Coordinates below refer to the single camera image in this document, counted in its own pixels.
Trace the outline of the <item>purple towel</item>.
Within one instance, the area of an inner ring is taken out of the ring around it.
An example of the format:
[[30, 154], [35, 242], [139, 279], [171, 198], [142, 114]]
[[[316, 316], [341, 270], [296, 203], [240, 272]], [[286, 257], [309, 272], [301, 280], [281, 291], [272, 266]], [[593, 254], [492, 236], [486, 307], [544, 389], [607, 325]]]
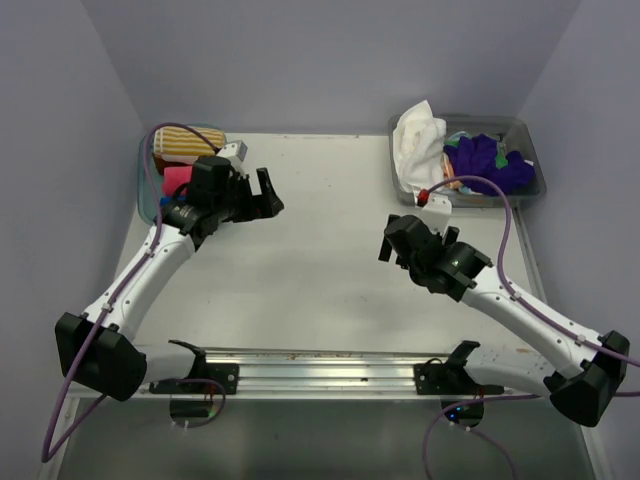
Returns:
[[458, 183], [481, 195], [496, 196], [497, 193], [486, 183], [471, 179], [471, 176], [492, 182], [505, 195], [516, 193], [535, 179], [534, 166], [519, 151], [502, 154], [498, 141], [485, 134], [446, 141], [443, 151], [453, 176], [465, 177]]

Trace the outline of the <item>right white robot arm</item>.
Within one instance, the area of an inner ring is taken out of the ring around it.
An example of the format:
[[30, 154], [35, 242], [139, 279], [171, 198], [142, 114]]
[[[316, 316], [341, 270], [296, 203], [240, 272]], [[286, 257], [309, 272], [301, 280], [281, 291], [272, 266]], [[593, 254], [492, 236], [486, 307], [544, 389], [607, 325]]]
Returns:
[[508, 354], [464, 340], [445, 361], [415, 365], [417, 393], [497, 395], [512, 389], [548, 398], [566, 418], [596, 426], [625, 379], [629, 340], [615, 330], [600, 334], [581, 326], [522, 291], [458, 234], [455, 227], [434, 233], [415, 215], [392, 215], [379, 258], [395, 255], [414, 284], [487, 315], [534, 353]]

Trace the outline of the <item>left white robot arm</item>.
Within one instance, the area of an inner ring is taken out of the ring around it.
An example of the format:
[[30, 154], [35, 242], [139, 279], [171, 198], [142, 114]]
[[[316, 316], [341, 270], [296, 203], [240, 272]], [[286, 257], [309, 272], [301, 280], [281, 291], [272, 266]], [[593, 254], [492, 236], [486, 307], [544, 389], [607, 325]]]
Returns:
[[204, 351], [184, 341], [137, 346], [136, 334], [171, 277], [226, 222], [269, 219], [284, 208], [266, 168], [256, 171], [259, 193], [248, 175], [221, 156], [199, 158], [189, 182], [161, 206], [156, 223], [125, 270], [79, 315], [65, 313], [55, 325], [65, 378], [118, 401], [143, 384], [171, 381], [185, 392], [208, 379]]

